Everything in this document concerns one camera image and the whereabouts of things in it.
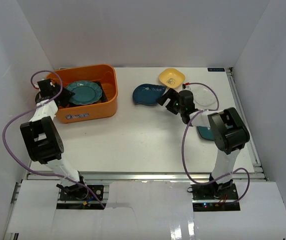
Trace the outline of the teal scalloped round plate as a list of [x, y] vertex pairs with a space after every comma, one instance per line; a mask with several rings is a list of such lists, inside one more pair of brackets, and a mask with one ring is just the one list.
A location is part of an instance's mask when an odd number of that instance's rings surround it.
[[66, 90], [73, 93], [70, 102], [74, 105], [90, 105], [96, 103], [103, 94], [102, 88], [93, 81], [80, 80], [70, 83]]

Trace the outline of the dark blue leaf plate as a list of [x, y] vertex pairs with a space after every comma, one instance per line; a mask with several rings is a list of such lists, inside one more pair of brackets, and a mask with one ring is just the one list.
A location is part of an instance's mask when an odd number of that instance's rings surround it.
[[156, 84], [141, 84], [132, 93], [132, 100], [135, 105], [155, 106], [157, 100], [164, 95], [167, 87]]

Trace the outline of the teal square plate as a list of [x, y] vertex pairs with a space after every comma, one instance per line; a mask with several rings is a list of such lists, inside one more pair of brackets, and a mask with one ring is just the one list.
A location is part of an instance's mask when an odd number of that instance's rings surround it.
[[214, 141], [214, 136], [209, 127], [197, 126], [196, 127], [199, 137], [206, 141]]

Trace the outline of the yellow brown square plate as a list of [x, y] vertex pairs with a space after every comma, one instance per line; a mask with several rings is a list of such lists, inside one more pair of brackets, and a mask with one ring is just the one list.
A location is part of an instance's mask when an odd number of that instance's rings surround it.
[[106, 94], [105, 94], [105, 92], [104, 92], [104, 89], [103, 89], [103, 87], [102, 87], [102, 84], [101, 84], [99, 81], [94, 81], [94, 83], [96, 83], [96, 84], [100, 87], [100, 89], [102, 90], [102, 95], [101, 95], [101, 97], [99, 98], [99, 100], [95, 102], [95, 104], [100, 104], [100, 103], [105, 103], [105, 102], [107, 102], [108, 99], [107, 99], [107, 97], [106, 97]]

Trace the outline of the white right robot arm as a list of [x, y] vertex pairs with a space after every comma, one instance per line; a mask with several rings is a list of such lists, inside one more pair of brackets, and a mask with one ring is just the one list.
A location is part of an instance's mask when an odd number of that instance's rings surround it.
[[[243, 120], [233, 107], [224, 110], [197, 109], [194, 104], [193, 93], [189, 90], [177, 92], [169, 89], [163, 96], [157, 99], [159, 105], [166, 105], [171, 113], [179, 114], [186, 124], [182, 144], [181, 157], [183, 169], [194, 186], [208, 187], [209, 195], [214, 199], [221, 199], [227, 193], [227, 188], [233, 184], [232, 175], [237, 171], [249, 172], [245, 168], [234, 170], [234, 165], [240, 151], [250, 140], [250, 134]], [[209, 175], [209, 181], [200, 183], [195, 181], [188, 172], [185, 162], [185, 140], [187, 131], [191, 127], [210, 128], [217, 149], [214, 169]]]

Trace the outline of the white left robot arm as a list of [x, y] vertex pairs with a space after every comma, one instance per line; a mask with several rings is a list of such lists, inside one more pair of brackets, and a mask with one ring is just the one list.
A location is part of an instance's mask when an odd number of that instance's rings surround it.
[[28, 154], [32, 161], [45, 165], [60, 176], [61, 183], [57, 187], [63, 193], [83, 200], [88, 195], [88, 187], [79, 171], [63, 157], [63, 141], [53, 122], [59, 106], [67, 106], [73, 93], [49, 78], [39, 81], [38, 87], [37, 109], [32, 118], [20, 126]]

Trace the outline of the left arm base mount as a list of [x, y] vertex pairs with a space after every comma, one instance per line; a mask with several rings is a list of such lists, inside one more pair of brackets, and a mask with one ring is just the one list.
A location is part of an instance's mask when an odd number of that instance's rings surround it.
[[[56, 187], [61, 190], [59, 197], [61, 201], [96, 201], [96, 198], [92, 195], [90, 191], [77, 184], [67, 187], [63, 187], [61, 184], [57, 184]], [[100, 201], [103, 200], [103, 185], [87, 185], [87, 187], [91, 189], [91, 191], [97, 196]]]

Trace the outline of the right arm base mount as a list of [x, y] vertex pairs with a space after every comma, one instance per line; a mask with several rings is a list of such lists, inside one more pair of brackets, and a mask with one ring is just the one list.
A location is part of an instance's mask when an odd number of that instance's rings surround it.
[[192, 205], [194, 212], [237, 212], [240, 211], [238, 192], [235, 184], [215, 192], [211, 185], [191, 185], [187, 192], [192, 194]]

